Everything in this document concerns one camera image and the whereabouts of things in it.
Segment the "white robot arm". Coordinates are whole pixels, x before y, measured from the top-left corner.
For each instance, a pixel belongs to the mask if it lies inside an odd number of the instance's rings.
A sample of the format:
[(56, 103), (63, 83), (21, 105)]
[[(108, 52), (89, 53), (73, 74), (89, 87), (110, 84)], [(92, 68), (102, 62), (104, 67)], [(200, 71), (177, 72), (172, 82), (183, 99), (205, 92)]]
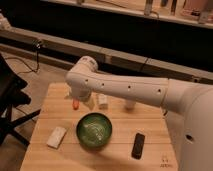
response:
[(68, 71), (72, 97), (86, 102), (93, 92), (161, 107), (184, 117), (178, 171), (213, 171), (213, 85), (169, 78), (105, 75), (90, 56)]

